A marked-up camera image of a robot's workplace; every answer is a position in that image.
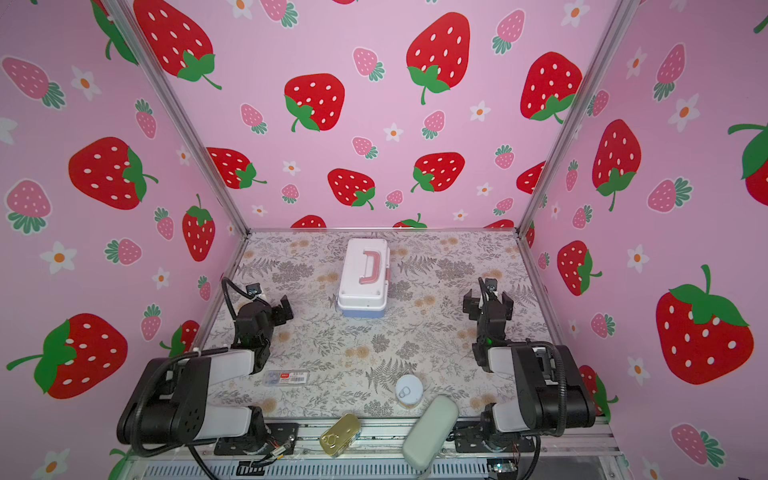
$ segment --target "table surface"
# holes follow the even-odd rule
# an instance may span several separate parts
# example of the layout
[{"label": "table surface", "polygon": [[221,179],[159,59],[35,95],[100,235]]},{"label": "table surface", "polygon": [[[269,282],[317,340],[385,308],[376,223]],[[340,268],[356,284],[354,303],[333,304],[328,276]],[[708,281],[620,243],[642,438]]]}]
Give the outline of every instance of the table surface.
[{"label": "table surface", "polygon": [[[392,251],[386,314],[349,319],[336,306],[339,278],[350,238],[386,239]],[[508,376],[483,372],[472,343],[476,322],[462,313],[478,277],[498,279],[515,301],[507,338],[550,341],[515,236],[505,231],[387,230],[252,233],[235,283],[259,282],[276,304],[285,293],[295,318],[275,328],[271,356],[262,372],[212,386],[208,402],[260,406],[267,418],[418,417],[437,395],[452,398],[461,416],[477,416],[490,402],[516,396]],[[247,300],[238,299],[235,310]],[[206,348],[229,345],[234,329],[222,305]],[[309,384],[266,387],[267,370],[308,369]],[[405,409],[393,393],[397,379],[418,376],[424,398]]]}]

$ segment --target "pink handle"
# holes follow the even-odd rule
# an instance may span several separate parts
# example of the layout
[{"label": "pink handle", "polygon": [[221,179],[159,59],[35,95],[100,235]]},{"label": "pink handle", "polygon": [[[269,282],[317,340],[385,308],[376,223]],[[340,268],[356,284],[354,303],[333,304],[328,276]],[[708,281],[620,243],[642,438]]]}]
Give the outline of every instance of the pink handle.
[{"label": "pink handle", "polygon": [[382,254],[379,252],[374,252],[372,250],[364,250],[362,254],[366,255],[367,257],[373,257],[373,273],[371,273],[371,276],[361,276],[360,285],[366,285],[367,283],[376,283],[376,281],[379,279],[379,274],[381,273]]}]

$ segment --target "tin can lid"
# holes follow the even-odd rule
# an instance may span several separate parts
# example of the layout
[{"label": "tin can lid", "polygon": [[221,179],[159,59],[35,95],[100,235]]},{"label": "tin can lid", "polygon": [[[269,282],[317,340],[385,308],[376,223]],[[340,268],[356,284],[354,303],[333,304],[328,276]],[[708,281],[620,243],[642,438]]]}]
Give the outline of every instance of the tin can lid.
[{"label": "tin can lid", "polygon": [[423,394],[422,381],[415,375],[401,376],[395,385],[395,397],[406,405],[415,405],[421,402]]}]

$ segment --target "pink wallpaper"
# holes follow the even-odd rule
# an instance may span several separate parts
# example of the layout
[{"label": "pink wallpaper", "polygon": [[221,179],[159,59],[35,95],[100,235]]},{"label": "pink wallpaper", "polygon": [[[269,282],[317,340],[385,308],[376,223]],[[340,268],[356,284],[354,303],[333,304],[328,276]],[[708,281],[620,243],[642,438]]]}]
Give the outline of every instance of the pink wallpaper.
[{"label": "pink wallpaper", "polygon": [[98,3],[13,2],[0,45],[2,476],[112,478],[128,396],[237,237]]},{"label": "pink wallpaper", "polygon": [[535,218],[635,478],[765,478],[766,14],[642,4]]},{"label": "pink wallpaper", "polygon": [[134,13],[252,227],[510,227],[613,0]]}]

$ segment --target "white toolbox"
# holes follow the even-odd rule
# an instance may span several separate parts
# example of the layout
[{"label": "white toolbox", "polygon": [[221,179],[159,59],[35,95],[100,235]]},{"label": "white toolbox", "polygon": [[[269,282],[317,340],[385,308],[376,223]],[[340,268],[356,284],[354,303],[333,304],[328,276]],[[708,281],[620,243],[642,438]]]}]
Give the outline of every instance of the white toolbox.
[{"label": "white toolbox", "polygon": [[346,245],[337,303],[344,316],[381,318],[389,290],[389,246],[377,238],[352,238]]}]

